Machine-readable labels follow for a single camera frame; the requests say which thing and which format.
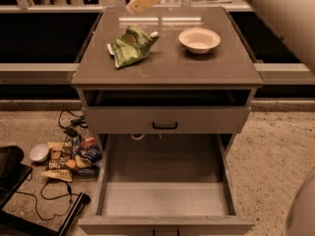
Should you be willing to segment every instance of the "cabinet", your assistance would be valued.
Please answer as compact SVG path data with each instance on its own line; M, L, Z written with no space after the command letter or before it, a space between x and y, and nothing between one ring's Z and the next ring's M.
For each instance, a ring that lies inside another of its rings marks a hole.
M137 24L160 39L147 59L116 69L106 44ZM213 53L178 41L198 27L220 35ZM103 152L89 235L245 234L226 155L262 80L223 8L106 9L73 78ZM135 141L131 134L146 134Z

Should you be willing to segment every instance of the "white bowl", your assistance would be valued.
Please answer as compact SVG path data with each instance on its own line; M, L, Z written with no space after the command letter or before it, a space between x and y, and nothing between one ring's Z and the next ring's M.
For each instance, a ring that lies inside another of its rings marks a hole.
M221 39L208 29L187 29L179 35L179 41L195 54L204 54L217 47Z
M39 144L31 149L30 159L34 162L43 162L48 158L49 147L47 144Z

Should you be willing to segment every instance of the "drawer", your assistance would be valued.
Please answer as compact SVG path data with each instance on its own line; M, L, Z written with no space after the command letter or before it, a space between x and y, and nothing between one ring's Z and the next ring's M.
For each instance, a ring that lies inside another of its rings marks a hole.
M230 235L237 215L220 136L108 135L88 235Z
M84 107L95 134L240 133L250 107Z

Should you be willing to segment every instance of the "cord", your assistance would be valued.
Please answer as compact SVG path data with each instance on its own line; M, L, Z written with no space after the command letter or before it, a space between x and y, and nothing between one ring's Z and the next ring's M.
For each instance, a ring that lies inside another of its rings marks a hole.
M77 118L82 117L82 116L79 116L79 115L74 114L73 112L71 112L71 111L69 111L69 110L67 110L67 109L62 110L62 111L60 112L60 114L59 114L59 119L58 119L58 125L59 125L59 127L62 128L62 129L65 129L65 128L66 128L66 127L62 126L61 123L60 123L61 116L62 116L62 114L63 114L64 112L67 112L67 113L69 113L69 114L71 114L72 116L77 117Z
M5 191L5 192L9 192L9 190L2 188L1 186L0 186L0 190Z
M43 195L43 190L44 190L44 188L45 188L49 183L51 183L51 182L52 182L52 181L48 181L48 182L41 188L41 190L40 190L40 195L41 195L41 197L42 197L43 199L48 200L48 201L52 201L52 200L57 200L57 199L61 199L61 198L63 198L63 197L70 196L70 200L69 200L68 208L66 209L66 211L65 211L64 213L62 213L62 214L56 214L56 213L54 213L53 216L50 217L50 218L44 218L44 217L42 217L42 216L39 214L38 208L37 208L37 205L38 205L38 198L37 198L36 195L30 194L30 193L25 193L25 192L20 192L20 191L17 191L17 192L16 192L16 193L18 193L18 194L23 194L23 195L27 195L27 196L31 196L31 197L35 198L35 212L36 212L36 214L38 215L38 217L39 217L41 220L43 220L43 221L53 220L56 216L64 216L64 215L69 211L69 209L70 209L70 207L71 207L71 203L73 202L72 196L79 196L78 194L73 194L73 193L72 193L72 189L71 189L70 185L69 185L67 182L63 182L63 183L65 183L65 184L67 185L68 194L60 195L60 196L53 197L53 198L45 197L45 196Z
M70 126L64 127L64 126L61 125L60 120L61 120L61 116L62 116L62 114L63 114L64 112L67 112L67 113L69 113L69 114L71 114L71 115L73 115L73 116L75 116L75 117L78 117L78 118L82 118L82 116L78 116L78 115L74 114L73 112L71 112L71 111L69 111L69 110L62 110L62 111L60 112L59 118L58 118L58 125L59 125L59 127L63 130L63 132L64 132L65 134L67 134L68 136L70 136L70 137L72 137L72 138L78 137L78 135L79 135L78 132L77 132L76 130L74 130L72 127L70 127Z

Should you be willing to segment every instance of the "floor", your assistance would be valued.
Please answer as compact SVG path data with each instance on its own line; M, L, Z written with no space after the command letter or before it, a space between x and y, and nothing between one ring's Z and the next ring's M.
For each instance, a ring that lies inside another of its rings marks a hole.
M25 152L23 163L31 165L33 174L20 191L38 197L38 212L44 218L63 213L69 198L45 201L40 189L47 178L41 173L45 165L34 164L29 158L31 149L41 143L62 142L66 136L58 126L63 109L81 114L79 102L0 102L0 147L16 145ZM62 124L73 116L64 113ZM88 130L80 130L90 136ZM315 101L255 101L253 111L241 134L236 136L227 156L234 185L236 207L241 217L254 219L256 225L246 234L282 235L284 220L294 194L306 174L315 165ZM70 183L73 193L83 192L92 202L78 215L67 235L84 236L78 219L91 214L95 202L96 178L74 177ZM44 194L54 197L67 193L63 183L48 185ZM34 211L34 199L16 194L5 206L16 216L53 230L63 217L42 221ZM0 235L24 235L7 227L0 227Z

